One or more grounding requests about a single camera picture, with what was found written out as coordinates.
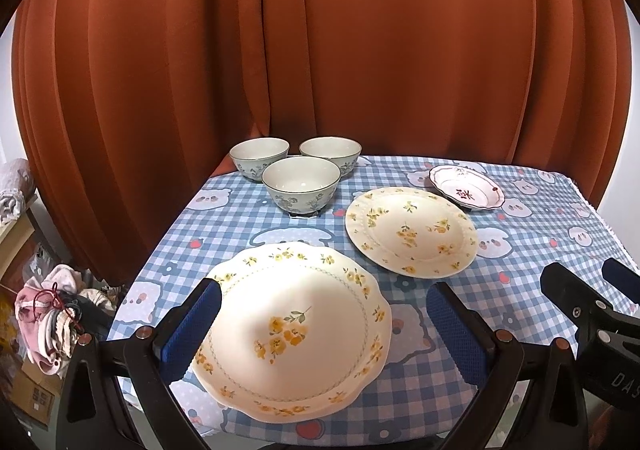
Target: red drawstring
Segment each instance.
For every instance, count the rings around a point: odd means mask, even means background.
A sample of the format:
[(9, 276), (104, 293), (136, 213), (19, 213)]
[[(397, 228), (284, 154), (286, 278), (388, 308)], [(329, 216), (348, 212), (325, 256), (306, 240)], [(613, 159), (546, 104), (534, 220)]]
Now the red drawstring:
[(71, 319), (71, 323), (76, 328), (79, 334), (84, 333), (84, 329), (82, 326), (76, 321), (74, 316), (69, 312), (70, 308), (66, 307), (62, 300), (60, 300), (60, 296), (58, 295), (58, 283), (54, 282), (51, 286), (51, 289), (43, 289), (36, 293), (36, 296), (33, 297), (33, 315), (36, 313), (36, 300), (40, 295), (48, 294), (51, 295), (51, 306), (53, 309), (58, 309), (59, 311), (64, 311), (66, 315)]

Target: gray fabric roll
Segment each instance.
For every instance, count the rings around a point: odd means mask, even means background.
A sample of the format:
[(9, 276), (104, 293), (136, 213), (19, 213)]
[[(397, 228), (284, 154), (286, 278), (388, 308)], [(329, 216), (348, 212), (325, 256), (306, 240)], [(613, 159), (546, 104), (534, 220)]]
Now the gray fabric roll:
[(34, 190), (26, 159), (14, 159), (0, 165), (0, 224), (17, 220)]

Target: gingham pattern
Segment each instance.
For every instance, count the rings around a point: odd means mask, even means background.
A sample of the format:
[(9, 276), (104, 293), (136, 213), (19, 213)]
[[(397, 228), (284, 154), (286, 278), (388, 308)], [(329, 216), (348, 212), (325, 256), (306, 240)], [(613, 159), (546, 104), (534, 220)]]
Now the gingham pattern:
[[(212, 210), (184, 210), (136, 282), (161, 284), (161, 296), (151, 322), (157, 324), (172, 306), (182, 303), (213, 266), (250, 247), (250, 240), (258, 233), (292, 226), (319, 228), (333, 235), (327, 245), (354, 258), (377, 277), (382, 293), (392, 306), (410, 304), (419, 311), (424, 322), (424, 338), (431, 340), (433, 346), (429, 347), (428, 341), (414, 340), (413, 345), (399, 348), (406, 351), (407, 356), (398, 363), (387, 364), (353, 404), (303, 427), (296, 427), (295, 423), (257, 422), (235, 410), (220, 412), (214, 403), (207, 408), (218, 411), (202, 412), (202, 405), (207, 404), (202, 398), (198, 411), (195, 400), (191, 401), (189, 394), (182, 394), (178, 400), (200, 433), (223, 430), (265, 441), (310, 446), (356, 446), (415, 439), (450, 430), (472, 399), (474, 388), (462, 381), (426, 315), (425, 296), (432, 281), (399, 277), (373, 264), (352, 245), (344, 227), (344, 210), (354, 192), (384, 186), (411, 186), (408, 173), (452, 162), (423, 157), (370, 156), (366, 159), (370, 164), (364, 166), (361, 158), (360, 166), (340, 182), (334, 199), (321, 215), (310, 219), (290, 218), (275, 207), (264, 186), (238, 173), (209, 179), (203, 190), (229, 189), (228, 204)], [(570, 207), (572, 203), (587, 207), (588, 204), (569, 179), (553, 174), (555, 182), (549, 183), (534, 169), (480, 165), (501, 186), (507, 198), (520, 199), (532, 210), (532, 215), (516, 218), (501, 209), (469, 213), (476, 228), (490, 226), (504, 231), (513, 248), (500, 258), (477, 256), (466, 270), (447, 279), (469, 308), (478, 311), (492, 328), (507, 328), (521, 341), (548, 343), (554, 337), (563, 336), (573, 343), (571, 322), (540, 293), (542, 269), (559, 261), (603, 294), (618, 311), (629, 314), (635, 310), (635, 305), (601, 278), (600, 267), (606, 258), (613, 256), (635, 271), (638, 268), (592, 208), (590, 216), (582, 218)], [(523, 194), (513, 183), (519, 179), (536, 186), (538, 192)], [(572, 226), (583, 227), (591, 235), (592, 244), (584, 248), (570, 238), (568, 230)], [(203, 245), (190, 247), (192, 239), (203, 239)], [(111, 339), (129, 337), (139, 325), (146, 323), (142, 319), (122, 322), (119, 316), (120, 312), (113, 323)], [(394, 343), (404, 342), (392, 340), (392, 348)], [(198, 388), (192, 387), (192, 390), (204, 394), (190, 370), (183, 381), (196, 385)], [(129, 380), (122, 380), (122, 386), (125, 393), (134, 394)]]

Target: white plate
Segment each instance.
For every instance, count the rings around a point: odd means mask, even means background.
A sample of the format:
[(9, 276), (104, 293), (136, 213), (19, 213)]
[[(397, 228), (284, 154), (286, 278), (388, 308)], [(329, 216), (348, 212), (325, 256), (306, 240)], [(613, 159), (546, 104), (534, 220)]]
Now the white plate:
[(356, 197), (345, 221), (362, 253), (407, 276), (451, 276), (471, 264), (478, 250), (478, 234), (462, 210), (415, 188), (379, 188)]
[(192, 367), (219, 403), (267, 423), (348, 406), (385, 365), (391, 309), (350, 258), (303, 242), (217, 265), (222, 308)]
[(444, 195), (463, 206), (491, 210), (504, 204), (504, 193), (497, 183), (474, 170), (439, 165), (431, 169), (429, 179)]

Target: tablecloth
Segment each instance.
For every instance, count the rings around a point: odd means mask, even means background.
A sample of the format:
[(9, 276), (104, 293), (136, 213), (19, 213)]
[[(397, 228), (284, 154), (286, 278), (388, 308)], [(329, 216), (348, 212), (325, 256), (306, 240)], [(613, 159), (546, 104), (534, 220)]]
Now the tablecloth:
[[(358, 159), (329, 205), (315, 218), (291, 218), (275, 207), (266, 188), (239, 173), (210, 178), (176, 219), (140, 271), (118, 310), (110, 339), (156, 325), (184, 301), (209, 270), (236, 253), (265, 243), (302, 240), (352, 257), (378, 280), (391, 304), (393, 334), (380, 376), (346, 409), (302, 423), (265, 424), (220, 407), (188, 370), (171, 390), (198, 431), (222, 430), (256, 439), (310, 446), (357, 446), (415, 439), (450, 430), (472, 399), (425, 309), (433, 280), (399, 276), (365, 258), (349, 240), (345, 210), (361, 192), (385, 186), (424, 188), (428, 171), (456, 164), (487, 174), (506, 196), (502, 208), (471, 211), (478, 256), (447, 283), (492, 328), (506, 328), (524, 342), (563, 336), (576, 349), (572, 323), (540, 291), (542, 269), (559, 261), (631, 314), (636, 305), (604, 281), (603, 261), (613, 256), (638, 268), (570, 179), (531, 168), (425, 157)], [(129, 380), (121, 385), (137, 403)], [(512, 402), (522, 397), (516, 388)]]

